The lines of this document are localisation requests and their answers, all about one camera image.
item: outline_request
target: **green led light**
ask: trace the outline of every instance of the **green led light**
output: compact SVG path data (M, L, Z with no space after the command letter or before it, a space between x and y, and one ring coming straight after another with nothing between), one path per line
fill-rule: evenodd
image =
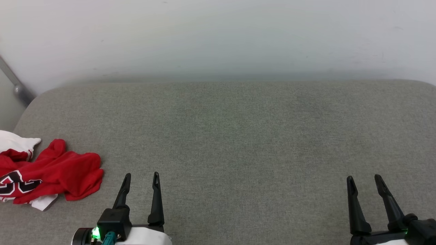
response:
M94 229L92 229L92 238L97 239L97 240L101 240L100 231L99 231L98 227L95 227Z

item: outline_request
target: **gray fabric surface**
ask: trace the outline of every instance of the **gray fabric surface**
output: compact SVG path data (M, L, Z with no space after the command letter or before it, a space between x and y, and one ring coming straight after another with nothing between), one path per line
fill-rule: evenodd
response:
M1 244L69 244L111 207L124 174L133 223L160 173L175 245L349 244L346 177L373 230L374 174L405 213L436 218L436 87L415 81L98 84L37 97L15 133L96 152L105 176L45 212L1 204Z

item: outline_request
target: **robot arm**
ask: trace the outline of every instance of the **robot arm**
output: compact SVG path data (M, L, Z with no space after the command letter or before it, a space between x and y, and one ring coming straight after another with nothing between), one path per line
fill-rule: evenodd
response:
M153 202L147 225L132 225L126 205L131 175L126 174L112 208L103 211L95 228L79 228L71 245L172 245L164 233L164 210L159 174L154 172Z
M436 221L434 219L418 220L414 214L404 215L382 177L375 175L378 194L385 204L388 215L388 231L372 232L365 221L357 199L358 191L353 177L347 178L348 214L350 233L353 235L350 245L375 245L400 240L397 244L436 245Z

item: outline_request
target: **white cloth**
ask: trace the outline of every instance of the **white cloth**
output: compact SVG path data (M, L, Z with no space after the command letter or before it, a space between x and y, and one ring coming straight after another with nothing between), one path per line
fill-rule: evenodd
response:
M18 135L0 130L0 153L9 149L16 150L18 152L27 152L27 161L33 156L33 147L40 143L39 138L21 138Z
M31 200L29 203L32 207L44 211L56 198L58 198L58 194L45 195Z
M409 245L409 244L406 242L406 240L401 239L401 240L392 240L385 243L380 243L379 245Z
M14 133L0 130L0 153L9 149L13 149L18 152L26 152L27 161L30 161L33 156L33 147L40 142L41 139L39 138L22 138ZM38 197L35 200L30 201L30 204L32 207L44 211L57 197L57 194ZM0 201L3 202L13 199L14 197L0 197Z

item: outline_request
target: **white wall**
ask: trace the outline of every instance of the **white wall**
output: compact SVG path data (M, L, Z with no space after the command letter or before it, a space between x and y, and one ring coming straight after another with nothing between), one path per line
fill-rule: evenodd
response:
M14 96L14 85L0 70L0 130L13 131L26 109Z
M0 55L69 83L405 78L436 84L434 0L2 0Z

